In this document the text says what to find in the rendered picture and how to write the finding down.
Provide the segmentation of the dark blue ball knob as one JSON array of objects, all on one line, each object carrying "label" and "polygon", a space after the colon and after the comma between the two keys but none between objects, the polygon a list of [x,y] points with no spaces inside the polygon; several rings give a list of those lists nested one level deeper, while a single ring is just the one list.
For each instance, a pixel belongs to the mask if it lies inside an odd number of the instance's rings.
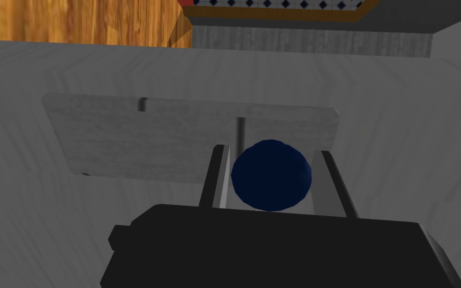
[{"label": "dark blue ball knob", "polygon": [[248,206],[280,212],[306,198],[312,168],[303,154],[278,139],[267,138],[245,148],[246,118],[236,120],[236,160],[230,179],[237,197]]}]

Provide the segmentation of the pale grey drawer front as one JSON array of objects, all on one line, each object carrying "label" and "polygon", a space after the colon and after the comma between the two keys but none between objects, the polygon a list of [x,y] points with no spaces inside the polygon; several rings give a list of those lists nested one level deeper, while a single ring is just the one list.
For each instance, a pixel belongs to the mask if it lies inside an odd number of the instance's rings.
[{"label": "pale grey drawer front", "polygon": [[311,161],[332,148],[340,120],[331,107],[187,99],[48,93],[42,104],[74,173],[194,184],[216,145],[234,161],[274,139]]}]

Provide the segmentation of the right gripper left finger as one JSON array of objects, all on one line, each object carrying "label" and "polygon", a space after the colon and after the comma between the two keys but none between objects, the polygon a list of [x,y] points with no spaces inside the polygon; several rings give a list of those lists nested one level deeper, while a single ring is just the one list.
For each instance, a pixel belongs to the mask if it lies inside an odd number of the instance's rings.
[{"label": "right gripper left finger", "polygon": [[214,146],[198,206],[226,208],[230,179],[230,146]]}]

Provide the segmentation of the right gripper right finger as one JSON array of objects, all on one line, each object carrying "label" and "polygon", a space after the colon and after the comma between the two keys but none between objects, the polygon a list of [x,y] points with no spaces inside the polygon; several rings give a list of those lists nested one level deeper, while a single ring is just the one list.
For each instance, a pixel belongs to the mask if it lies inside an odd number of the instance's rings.
[{"label": "right gripper right finger", "polygon": [[312,204],[315,215],[359,218],[332,153],[327,150],[315,151],[312,158]]}]

